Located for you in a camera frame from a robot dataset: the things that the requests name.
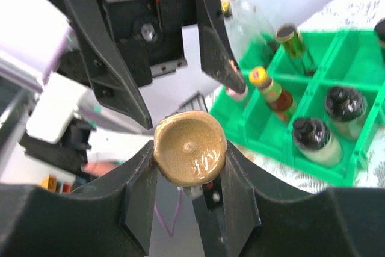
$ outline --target speckled tabletop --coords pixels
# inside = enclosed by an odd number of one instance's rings
[[[373,29],[385,17],[385,0],[334,0],[300,26],[300,30],[328,31],[355,27]],[[206,97],[208,109],[216,100],[221,87]],[[279,179],[310,193],[317,193],[330,184],[301,171],[288,167],[259,153],[243,149],[242,152],[258,166]],[[385,128],[380,128],[369,148],[369,168],[359,172],[355,181],[358,187],[385,188]]]

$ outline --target yellow cap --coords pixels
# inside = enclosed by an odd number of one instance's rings
[[[261,85],[268,79],[268,74],[263,66],[255,67],[249,74],[248,80],[253,85]]]
[[[221,8],[222,8],[222,13],[226,14],[230,10],[230,1],[228,0],[221,0]]]

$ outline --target green crate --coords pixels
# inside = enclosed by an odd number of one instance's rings
[[[333,185],[352,186],[358,169],[368,168],[369,146],[378,127],[385,123],[385,66],[377,38],[372,31],[339,31],[303,33],[303,39],[318,64],[313,77],[298,75],[282,48],[268,68],[269,75],[298,102],[288,126],[270,111],[258,90],[248,82],[251,69],[261,65],[260,49],[252,46],[239,62],[249,89],[247,98],[236,102],[222,89],[210,113],[221,123],[230,141]],[[357,141],[342,138],[327,118],[324,99],[334,85],[353,86],[368,100],[368,118]],[[343,148],[338,165],[324,167],[299,152],[292,141],[292,122],[301,116],[322,119],[336,133]]]

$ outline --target gray floor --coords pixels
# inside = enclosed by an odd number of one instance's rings
[[[177,188],[159,174],[156,203],[169,227],[174,217],[177,198]],[[167,235],[154,214],[149,257],[205,257],[193,203],[185,195],[182,196],[173,238]]]

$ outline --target cable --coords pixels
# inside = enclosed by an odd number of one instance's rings
[[[161,213],[159,212],[158,206],[156,205],[156,203],[154,206],[155,214],[156,214],[159,222],[161,223],[162,227],[164,228],[164,230],[166,231],[166,233],[168,234],[168,236],[170,238],[172,238],[174,236],[175,224],[176,224],[176,219],[178,217],[181,201],[182,201],[182,191],[179,191],[178,201],[177,201],[176,208],[175,208],[174,219],[173,219],[173,222],[171,224],[171,230],[167,227],[166,222],[164,221]]]

